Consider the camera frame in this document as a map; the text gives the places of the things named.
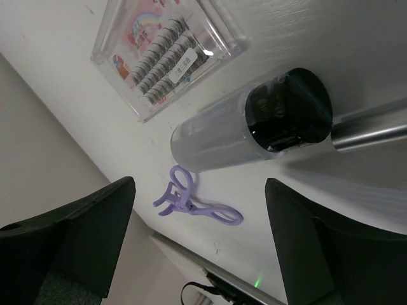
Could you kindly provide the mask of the aluminium front rail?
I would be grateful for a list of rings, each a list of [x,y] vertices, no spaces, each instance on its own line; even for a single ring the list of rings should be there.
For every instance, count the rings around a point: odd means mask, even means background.
[[[283,303],[160,233],[154,232],[152,239],[188,282],[217,287],[221,291],[221,295],[213,295],[200,290],[214,304]]]

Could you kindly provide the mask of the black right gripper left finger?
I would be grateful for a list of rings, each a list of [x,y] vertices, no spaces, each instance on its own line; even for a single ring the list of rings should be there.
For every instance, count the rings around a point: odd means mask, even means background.
[[[136,194],[124,177],[72,203],[1,228],[1,304],[101,304]]]

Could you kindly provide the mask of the red lip gloss tube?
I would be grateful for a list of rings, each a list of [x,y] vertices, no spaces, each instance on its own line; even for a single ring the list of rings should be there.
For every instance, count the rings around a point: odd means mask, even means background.
[[[405,139],[405,98],[346,116],[331,130],[332,144],[340,153]]]

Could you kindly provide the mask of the clear tube black cap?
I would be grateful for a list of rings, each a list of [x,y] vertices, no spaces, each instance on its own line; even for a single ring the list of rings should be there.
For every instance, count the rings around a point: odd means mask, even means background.
[[[198,173],[275,159],[318,144],[330,134],[328,91],[311,71],[295,68],[250,83],[178,125],[170,150],[178,165]]]

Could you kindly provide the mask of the purple eyelash curler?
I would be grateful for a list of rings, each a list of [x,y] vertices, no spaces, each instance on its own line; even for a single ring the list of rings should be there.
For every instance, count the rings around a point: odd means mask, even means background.
[[[164,210],[158,213],[159,216],[164,217],[179,212],[192,216],[205,216],[227,226],[238,226],[243,222],[243,215],[228,205],[197,201],[200,206],[196,206],[193,201],[195,185],[192,174],[180,165],[173,166],[169,175],[170,182],[165,192],[153,202],[155,208],[164,203],[168,204]]]

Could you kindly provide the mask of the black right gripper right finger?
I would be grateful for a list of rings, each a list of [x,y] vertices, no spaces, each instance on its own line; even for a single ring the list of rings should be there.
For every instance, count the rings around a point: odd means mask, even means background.
[[[350,219],[274,178],[265,198],[289,304],[406,304],[406,235]]]

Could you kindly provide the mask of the clear false eyelash case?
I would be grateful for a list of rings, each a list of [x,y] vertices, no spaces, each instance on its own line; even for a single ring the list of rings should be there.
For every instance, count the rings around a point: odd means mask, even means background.
[[[147,122],[244,50],[219,1],[108,1],[91,60]]]

